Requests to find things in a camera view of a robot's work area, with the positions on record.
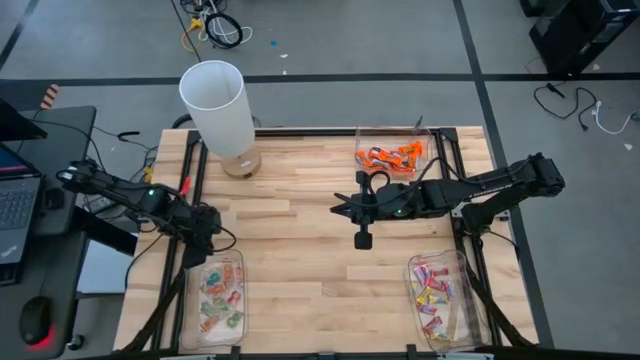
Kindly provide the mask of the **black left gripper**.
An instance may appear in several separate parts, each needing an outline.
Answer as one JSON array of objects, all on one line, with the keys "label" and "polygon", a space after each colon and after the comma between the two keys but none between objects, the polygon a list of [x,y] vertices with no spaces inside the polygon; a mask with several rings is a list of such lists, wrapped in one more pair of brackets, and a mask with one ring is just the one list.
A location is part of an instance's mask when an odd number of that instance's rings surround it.
[{"label": "black left gripper", "polygon": [[221,232],[220,213],[210,206],[180,205],[174,215],[176,236],[185,244],[182,266],[190,269],[214,254],[214,234]]}]

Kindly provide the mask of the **orange black striped object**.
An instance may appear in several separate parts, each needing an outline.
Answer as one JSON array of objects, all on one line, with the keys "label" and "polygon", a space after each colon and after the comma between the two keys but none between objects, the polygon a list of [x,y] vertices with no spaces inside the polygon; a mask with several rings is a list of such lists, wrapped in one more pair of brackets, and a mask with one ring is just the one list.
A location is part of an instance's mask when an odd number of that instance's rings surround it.
[{"label": "orange black striped object", "polygon": [[42,110],[51,109],[53,107],[54,102],[58,96],[59,90],[60,90],[60,87],[57,84],[51,84],[47,88],[42,98],[42,101],[40,103],[40,108]]}]

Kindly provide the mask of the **small black desk device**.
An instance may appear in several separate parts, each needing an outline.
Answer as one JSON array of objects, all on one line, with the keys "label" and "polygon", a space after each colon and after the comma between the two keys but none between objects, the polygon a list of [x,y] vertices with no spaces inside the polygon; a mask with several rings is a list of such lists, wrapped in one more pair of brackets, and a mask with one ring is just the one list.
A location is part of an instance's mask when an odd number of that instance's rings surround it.
[{"label": "small black desk device", "polygon": [[43,208],[45,210],[58,210],[65,205],[65,192],[61,188],[47,189],[44,193]]}]

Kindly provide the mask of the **white cylinder lamp wooden base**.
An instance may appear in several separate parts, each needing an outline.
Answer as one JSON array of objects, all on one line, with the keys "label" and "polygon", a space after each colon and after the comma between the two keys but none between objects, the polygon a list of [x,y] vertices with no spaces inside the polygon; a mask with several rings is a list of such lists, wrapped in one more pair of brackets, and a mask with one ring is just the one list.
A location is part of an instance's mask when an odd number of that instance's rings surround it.
[{"label": "white cylinder lamp wooden base", "polygon": [[234,65],[210,60],[189,68],[179,94],[209,152],[230,177],[248,179],[261,166],[244,78]]}]

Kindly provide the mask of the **black screen lid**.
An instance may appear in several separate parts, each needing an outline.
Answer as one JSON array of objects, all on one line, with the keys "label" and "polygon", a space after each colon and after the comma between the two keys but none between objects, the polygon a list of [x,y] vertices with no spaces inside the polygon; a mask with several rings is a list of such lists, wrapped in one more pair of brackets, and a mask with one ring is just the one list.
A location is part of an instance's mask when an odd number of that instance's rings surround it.
[{"label": "black screen lid", "polygon": [[0,141],[46,139],[47,132],[0,98]]}]

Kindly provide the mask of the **black computer tower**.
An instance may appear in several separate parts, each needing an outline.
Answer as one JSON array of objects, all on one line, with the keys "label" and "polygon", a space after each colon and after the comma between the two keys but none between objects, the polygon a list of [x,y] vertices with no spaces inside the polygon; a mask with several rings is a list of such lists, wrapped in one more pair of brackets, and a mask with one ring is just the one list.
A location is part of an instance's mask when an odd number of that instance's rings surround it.
[{"label": "black computer tower", "polygon": [[553,0],[529,36],[548,73],[581,73],[640,17],[640,0]]}]

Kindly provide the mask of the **clear plastic bin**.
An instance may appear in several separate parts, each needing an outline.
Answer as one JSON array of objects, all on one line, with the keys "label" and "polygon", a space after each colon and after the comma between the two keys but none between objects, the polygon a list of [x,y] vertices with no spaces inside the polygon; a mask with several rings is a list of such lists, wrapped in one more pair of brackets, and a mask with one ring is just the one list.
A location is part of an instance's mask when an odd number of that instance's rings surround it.
[{"label": "clear plastic bin", "polygon": [[[234,277],[232,281],[221,282],[228,287],[224,296],[210,296],[205,293],[206,281],[209,274],[218,271],[223,275],[223,265],[230,263],[234,267]],[[235,269],[238,266],[244,268],[244,283],[240,284],[236,280]],[[227,300],[234,290],[242,292],[242,303],[238,307],[229,306],[228,311],[219,311],[215,317],[207,317],[202,314],[200,307],[203,303],[210,303],[216,298]],[[236,329],[230,329],[226,325],[226,319],[236,311],[244,313],[244,320]],[[203,264],[189,269],[186,272],[186,293],[184,295],[184,312],[180,334],[180,346],[185,350],[196,351],[222,346],[232,346],[238,344],[246,332],[248,317],[247,306],[247,285],[245,281],[244,258],[238,250],[228,250],[209,257]],[[208,318],[218,318],[219,322],[208,333],[200,331],[200,325]]]},{"label": "clear plastic bin", "polygon": [[[435,269],[447,268],[449,274],[439,276],[434,279],[442,283],[442,290],[434,290],[436,296],[447,298],[443,289],[443,283],[449,281],[453,285],[454,298],[447,304],[428,304],[437,308],[436,313],[431,316],[421,313],[418,310],[419,304],[416,297],[427,287],[421,286],[413,273],[413,268],[425,264],[430,272]],[[404,280],[408,292],[409,305],[413,312],[413,317],[419,338],[432,351],[438,353],[467,351],[481,345],[486,345],[491,339],[490,330],[485,316],[481,314],[477,304],[474,291],[471,287],[466,273],[467,265],[465,256],[457,250],[446,250],[435,253],[418,254],[408,260],[404,270]],[[416,296],[412,294],[410,283],[414,281],[420,285],[420,290]],[[442,324],[432,329],[434,332],[447,334],[450,341],[432,340],[423,332],[424,326],[434,317],[439,316]]]},{"label": "clear plastic bin", "polygon": [[[432,142],[434,140],[435,131],[426,127],[413,127],[413,128],[390,128],[390,127],[358,127],[355,133],[355,151],[364,151],[367,157],[371,160],[372,166],[370,168],[363,168],[356,163],[355,168],[357,170],[365,171],[369,174],[375,171],[386,172],[392,180],[415,180],[423,171],[427,163],[431,160],[431,156],[434,154],[432,149]],[[398,152],[398,148],[408,145],[415,141],[420,141],[424,146],[423,153],[418,156],[406,156]],[[411,172],[396,172],[392,168],[392,164],[380,161],[375,158],[369,157],[369,151],[372,147],[379,147],[386,151],[401,155],[404,157],[412,157],[417,159],[417,169],[414,173]]]}]

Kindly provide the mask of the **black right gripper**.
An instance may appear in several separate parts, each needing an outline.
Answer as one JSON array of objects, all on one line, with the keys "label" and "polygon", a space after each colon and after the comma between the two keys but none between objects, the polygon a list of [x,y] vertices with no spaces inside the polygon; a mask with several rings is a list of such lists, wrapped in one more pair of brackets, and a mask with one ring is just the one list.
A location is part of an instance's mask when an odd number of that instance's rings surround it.
[{"label": "black right gripper", "polygon": [[356,183],[360,185],[360,193],[352,198],[340,193],[334,193],[334,197],[349,204],[333,206],[329,211],[341,216],[350,216],[352,222],[359,226],[359,230],[354,235],[354,246],[356,249],[371,249],[373,247],[373,235],[368,227],[376,220],[393,216],[405,216],[408,213],[407,203],[413,196],[416,185],[404,183],[392,183],[390,180],[373,190],[372,180],[376,175],[383,174],[388,180],[389,176],[382,172],[366,173],[358,171],[356,173]]}]

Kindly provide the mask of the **white panel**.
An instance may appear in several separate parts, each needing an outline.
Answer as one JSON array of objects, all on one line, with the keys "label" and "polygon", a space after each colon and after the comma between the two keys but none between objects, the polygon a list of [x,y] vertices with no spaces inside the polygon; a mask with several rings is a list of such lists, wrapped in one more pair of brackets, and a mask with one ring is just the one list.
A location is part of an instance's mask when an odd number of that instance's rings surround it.
[{"label": "white panel", "polygon": [[76,290],[83,294],[123,293],[125,275],[132,260],[132,255],[91,240]]}]

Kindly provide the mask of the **black computer mouse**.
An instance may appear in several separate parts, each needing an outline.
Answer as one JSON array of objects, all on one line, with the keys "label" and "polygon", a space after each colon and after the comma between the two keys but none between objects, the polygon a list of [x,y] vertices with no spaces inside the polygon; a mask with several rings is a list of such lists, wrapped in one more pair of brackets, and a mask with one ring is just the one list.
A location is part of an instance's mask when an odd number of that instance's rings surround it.
[{"label": "black computer mouse", "polygon": [[27,345],[37,345],[49,336],[51,326],[51,300],[36,296],[22,307],[19,316],[19,333]]}]

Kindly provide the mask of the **black laptop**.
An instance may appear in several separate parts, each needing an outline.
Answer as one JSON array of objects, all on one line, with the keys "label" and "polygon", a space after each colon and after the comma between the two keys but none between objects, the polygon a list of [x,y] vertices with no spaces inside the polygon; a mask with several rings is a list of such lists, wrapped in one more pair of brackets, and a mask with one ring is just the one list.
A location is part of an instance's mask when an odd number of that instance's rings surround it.
[{"label": "black laptop", "polygon": [[23,257],[42,180],[32,164],[0,143],[0,265]]}]

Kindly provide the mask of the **black desk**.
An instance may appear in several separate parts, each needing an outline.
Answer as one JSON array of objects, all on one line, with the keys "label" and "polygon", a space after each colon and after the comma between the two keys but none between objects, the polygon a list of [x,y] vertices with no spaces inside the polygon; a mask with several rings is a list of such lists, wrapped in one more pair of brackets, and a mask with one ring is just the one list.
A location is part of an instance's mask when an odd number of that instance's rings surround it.
[{"label": "black desk", "polygon": [[[0,265],[0,360],[49,360],[60,356],[72,337],[76,288],[88,243],[73,223],[76,197],[65,192],[65,205],[43,208],[47,189],[60,188],[56,173],[82,160],[96,110],[91,106],[30,112],[27,118],[47,132],[46,139],[4,144],[43,175],[31,230],[19,263]],[[23,305],[33,297],[51,300],[49,336],[27,345],[19,333]]]}]

